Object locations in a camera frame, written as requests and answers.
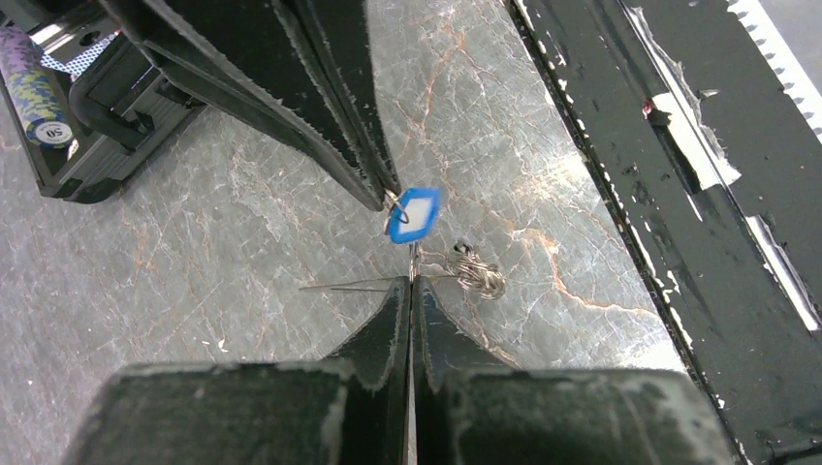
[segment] blue key tag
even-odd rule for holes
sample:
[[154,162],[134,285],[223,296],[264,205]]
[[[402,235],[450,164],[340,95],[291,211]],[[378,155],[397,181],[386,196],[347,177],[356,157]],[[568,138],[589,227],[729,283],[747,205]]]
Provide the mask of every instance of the blue key tag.
[[439,203],[439,189],[412,187],[403,192],[388,221],[391,242],[407,244],[427,236],[436,222]]

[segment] scratched black paint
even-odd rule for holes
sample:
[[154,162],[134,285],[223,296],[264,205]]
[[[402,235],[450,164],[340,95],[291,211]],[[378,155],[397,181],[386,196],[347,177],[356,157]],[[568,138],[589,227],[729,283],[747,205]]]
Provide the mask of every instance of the scratched black paint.
[[[773,73],[737,19],[724,13],[725,2],[700,2],[700,7],[711,5],[705,9],[690,8],[688,2],[626,3],[644,9],[654,38],[674,60],[685,61],[685,77],[695,90],[720,88],[719,95],[704,103],[703,115],[729,152],[760,160],[756,162],[759,167],[766,167],[765,157],[774,153],[816,153],[812,132],[802,129],[805,121],[787,114],[789,99],[768,94],[766,87],[775,80]],[[642,115],[644,102],[668,89],[619,2],[525,0],[524,4],[535,31],[527,29],[515,6],[511,5],[511,11],[526,47],[547,86],[553,89],[569,131],[581,133],[577,118],[585,123],[588,139],[582,140],[583,150],[590,159],[592,177],[621,226],[623,239],[694,381],[711,396],[728,433],[744,445],[754,463],[769,459],[778,463],[817,452],[822,437],[813,425],[819,423],[822,407],[822,370],[818,370],[822,347],[763,267],[764,259],[747,232],[743,211],[751,214],[762,210],[751,210],[749,201],[742,201],[741,209],[728,192],[713,186],[691,189],[702,220],[697,217],[686,195],[687,182],[678,175],[678,170],[687,167],[669,156]],[[536,41],[542,41],[549,56],[542,56]],[[560,66],[553,56],[560,45],[567,66]],[[573,105],[568,105],[559,90],[560,79],[567,81],[566,92],[573,97]],[[746,89],[725,93],[718,82]],[[752,89],[763,92],[764,97],[753,98]],[[712,109],[714,106],[723,110]],[[766,116],[774,110],[775,116]],[[750,134],[762,136],[751,138]],[[731,161],[743,173],[734,186],[734,196],[749,199],[752,184],[769,191],[785,189],[793,180],[806,186],[802,184],[805,178],[793,171],[762,169],[754,176],[747,172],[752,165],[738,163],[733,155]],[[746,181],[746,176],[755,180]],[[818,199],[813,194],[818,187],[807,187],[806,196]],[[624,207],[617,204],[615,192]],[[638,193],[643,201],[636,197]],[[631,201],[632,195],[637,201]],[[777,227],[784,228],[779,233],[806,225],[805,237],[818,237],[813,226],[816,219],[804,222],[798,218],[799,212],[803,210],[791,213],[793,220],[773,213],[785,218],[776,219],[778,224],[794,222],[793,226]],[[634,236],[629,226],[644,222],[650,231],[637,227]],[[646,263],[641,248],[648,251],[650,263]],[[803,251],[809,260],[816,257],[812,250]],[[653,269],[662,284],[653,279]],[[667,282],[669,270],[681,292],[668,292],[670,303],[661,298],[663,289],[673,288]],[[677,324],[678,317],[684,331]]]

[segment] coiled wire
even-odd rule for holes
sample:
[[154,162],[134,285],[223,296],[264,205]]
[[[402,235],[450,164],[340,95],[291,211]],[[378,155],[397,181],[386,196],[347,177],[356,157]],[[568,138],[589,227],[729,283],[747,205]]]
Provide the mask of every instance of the coiled wire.
[[476,249],[463,241],[457,242],[449,252],[445,269],[457,278],[463,289],[485,300],[497,300],[505,294],[505,277],[499,266],[480,260]]

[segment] marble surface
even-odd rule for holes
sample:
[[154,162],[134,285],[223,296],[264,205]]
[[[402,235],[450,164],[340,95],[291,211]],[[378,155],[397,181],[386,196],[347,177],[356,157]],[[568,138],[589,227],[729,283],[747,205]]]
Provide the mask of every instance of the marble surface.
[[[498,301],[442,280],[452,317],[525,368],[680,368],[667,332],[501,2],[374,0],[379,109],[406,186],[439,186],[425,240],[506,271]],[[405,249],[306,157],[216,110],[116,198],[41,199],[0,114],[0,463],[56,463],[97,387],[135,361],[327,354]]]

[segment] white label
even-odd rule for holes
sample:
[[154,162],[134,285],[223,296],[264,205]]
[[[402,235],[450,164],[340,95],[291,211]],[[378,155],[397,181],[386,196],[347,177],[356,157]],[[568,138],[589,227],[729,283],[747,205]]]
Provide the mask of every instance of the white label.
[[408,204],[403,208],[405,214],[408,215],[408,223],[399,222],[399,233],[412,233],[424,228],[431,214],[432,206],[432,199],[411,199],[408,201]]
[[49,121],[34,130],[34,136],[42,143],[59,145],[72,139],[72,128],[66,123]]

